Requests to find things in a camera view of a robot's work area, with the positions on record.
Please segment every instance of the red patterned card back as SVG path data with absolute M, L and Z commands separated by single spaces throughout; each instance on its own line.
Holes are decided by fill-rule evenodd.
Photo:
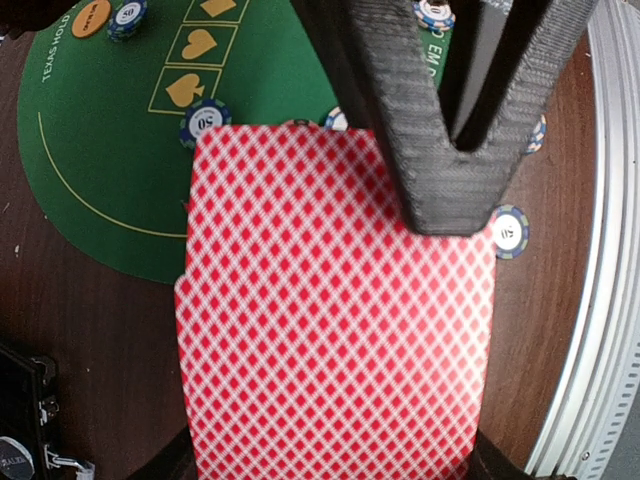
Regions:
M 409 233 L 374 137 L 223 127 L 175 287 L 200 479 L 462 479 L 495 250 Z

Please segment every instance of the green felt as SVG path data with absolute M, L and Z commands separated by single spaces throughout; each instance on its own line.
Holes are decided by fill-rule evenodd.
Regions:
M 236 0 L 213 20 L 200 1 L 154 0 L 138 34 L 123 43 L 110 41 L 106 27 L 73 37 L 87 3 L 34 41 L 19 100 L 23 165 L 69 242 L 116 270 L 173 283 L 184 272 L 193 152 L 179 141 L 188 107 L 177 107 L 166 87 L 197 74 L 203 97 L 226 103 L 234 124 L 322 124 L 336 99 L 288 0 Z M 198 29 L 218 45 L 184 60 Z M 423 39 L 428 56 L 435 46 L 439 82 L 450 33 Z

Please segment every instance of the blue poker chip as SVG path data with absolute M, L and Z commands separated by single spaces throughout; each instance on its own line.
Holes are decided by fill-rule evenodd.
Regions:
M 196 148 L 198 138 L 205 130 L 231 123 L 231 110 L 216 99 L 199 100 L 189 107 L 180 122 L 180 143 L 185 148 Z
M 147 0 L 127 0 L 116 8 L 109 19 L 107 34 L 112 40 L 132 37 L 147 16 Z
M 345 131 L 349 128 L 349 122 L 347 117 L 340 107 L 335 107 L 327 115 L 327 119 L 324 121 L 324 128 L 329 130 Z
M 529 244 L 529 219 L 518 207 L 501 205 L 493 224 L 496 257 L 512 260 L 522 255 Z
M 544 136 L 547 134 L 547 118 L 544 114 L 540 117 L 540 121 L 533 130 L 533 133 L 529 137 L 529 144 L 525 151 L 526 155 L 537 152 L 542 148 L 544 144 Z
M 453 28 L 456 16 L 449 5 L 431 5 L 427 0 L 413 4 L 418 23 L 429 30 L 444 32 Z

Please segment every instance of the brown wooden surface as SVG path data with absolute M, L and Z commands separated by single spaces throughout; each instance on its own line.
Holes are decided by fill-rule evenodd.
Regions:
M 0 337 L 56 359 L 65 451 L 94 461 L 99 480 L 120 480 L 186 425 L 172 291 L 80 253 L 36 204 L 16 135 L 31 39 L 0 47 Z M 583 42 L 559 84 L 545 147 L 523 162 L 505 195 L 529 216 L 531 241 L 522 257 L 498 265 L 481 426 L 521 466 L 562 369 L 582 289 L 594 162 L 585 53 Z
M 524 467 L 564 367 L 591 235 L 595 107 L 586 38 L 547 113 L 544 147 L 526 157 L 504 203 L 531 223 L 525 253 L 498 261 L 484 433 Z

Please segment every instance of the black device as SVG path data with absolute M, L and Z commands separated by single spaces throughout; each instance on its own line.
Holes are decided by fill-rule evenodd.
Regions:
M 80 480 L 95 468 L 58 455 L 56 365 L 0 342 L 0 480 L 55 480 L 73 467 Z

